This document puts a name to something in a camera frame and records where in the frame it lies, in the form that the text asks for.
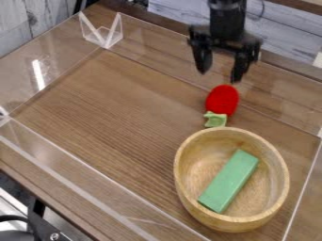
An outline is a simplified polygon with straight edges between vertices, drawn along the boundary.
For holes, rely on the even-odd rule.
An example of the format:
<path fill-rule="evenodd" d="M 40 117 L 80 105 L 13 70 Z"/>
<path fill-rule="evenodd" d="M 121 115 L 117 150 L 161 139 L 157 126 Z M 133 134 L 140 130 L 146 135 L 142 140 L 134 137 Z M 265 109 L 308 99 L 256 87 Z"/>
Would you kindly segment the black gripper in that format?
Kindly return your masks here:
<path fill-rule="evenodd" d="M 207 0 L 209 23 L 188 26 L 196 69 L 205 74 L 212 65 L 212 50 L 235 54 L 229 83 L 241 81 L 251 61 L 259 58 L 261 41 L 245 32 L 247 0 Z"/>

